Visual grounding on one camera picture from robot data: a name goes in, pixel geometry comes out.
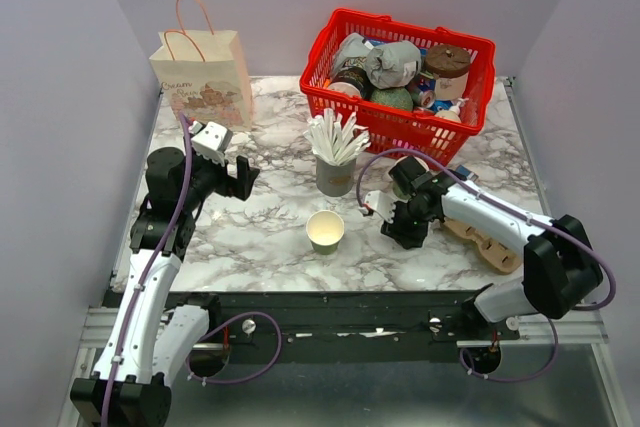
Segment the green paper coffee cup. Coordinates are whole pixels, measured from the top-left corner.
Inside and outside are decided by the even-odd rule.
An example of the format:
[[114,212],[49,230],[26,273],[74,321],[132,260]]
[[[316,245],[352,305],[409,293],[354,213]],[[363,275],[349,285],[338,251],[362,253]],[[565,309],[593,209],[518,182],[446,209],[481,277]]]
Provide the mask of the green paper coffee cup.
[[343,219],[330,210],[317,211],[306,223],[306,234],[313,250],[321,255],[334,253],[345,232]]

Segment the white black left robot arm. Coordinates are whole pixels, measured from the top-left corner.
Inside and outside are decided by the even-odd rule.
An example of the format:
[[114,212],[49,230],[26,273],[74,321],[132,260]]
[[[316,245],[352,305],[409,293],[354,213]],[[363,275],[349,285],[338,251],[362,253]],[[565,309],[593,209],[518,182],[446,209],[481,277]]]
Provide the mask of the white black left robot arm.
[[222,327],[214,295],[188,295],[161,323],[171,286],[195,232],[195,210],[212,194],[245,201],[259,170],[244,156],[236,172],[175,147],[147,158],[147,194],[130,232],[129,277],[111,334],[86,378],[74,380],[70,399],[90,426],[162,426],[171,385],[199,340]]

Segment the brown cardboard cup carrier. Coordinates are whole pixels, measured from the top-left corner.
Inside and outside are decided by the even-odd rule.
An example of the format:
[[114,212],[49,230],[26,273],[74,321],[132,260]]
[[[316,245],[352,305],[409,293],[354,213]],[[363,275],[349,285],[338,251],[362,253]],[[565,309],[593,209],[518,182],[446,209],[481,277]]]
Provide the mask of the brown cardboard cup carrier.
[[445,218],[440,225],[459,240],[474,244],[484,262],[501,275],[514,273],[522,265],[516,253],[469,224]]

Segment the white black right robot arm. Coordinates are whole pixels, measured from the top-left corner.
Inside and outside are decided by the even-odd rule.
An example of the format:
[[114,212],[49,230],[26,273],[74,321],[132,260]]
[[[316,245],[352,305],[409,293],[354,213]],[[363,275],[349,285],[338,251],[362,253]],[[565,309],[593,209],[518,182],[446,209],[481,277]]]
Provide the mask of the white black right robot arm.
[[491,284],[474,294],[460,314],[460,326],[480,339],[509,317],[542,314],[560,319],[603,281],[582,223],[532,214],[485,194],[464,176],[443,170],[433,174],[413,157],[390,171],[406,201],[380,191],[366,206],[384,221],[382,233],[405,249],[420,247],[434,220],[466,224],[515,253],[523,262],[519,279]]

